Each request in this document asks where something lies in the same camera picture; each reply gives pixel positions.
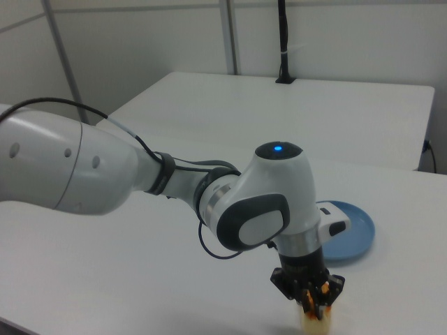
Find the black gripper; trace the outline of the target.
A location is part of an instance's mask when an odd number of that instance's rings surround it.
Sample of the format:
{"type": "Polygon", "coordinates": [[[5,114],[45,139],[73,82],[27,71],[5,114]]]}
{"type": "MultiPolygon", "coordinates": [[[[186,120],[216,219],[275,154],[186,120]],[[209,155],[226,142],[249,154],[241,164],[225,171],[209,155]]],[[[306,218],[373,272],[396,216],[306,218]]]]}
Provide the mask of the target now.
{"type": "Polygon", "coordinates": [[[281,266],[274,269],[270,280],[289,300],[301,304],[305,313],[331,308],[344,288],[345,278],[331,274],[323,259],[323,249],[300,256],[279,254],[281,266]]]}

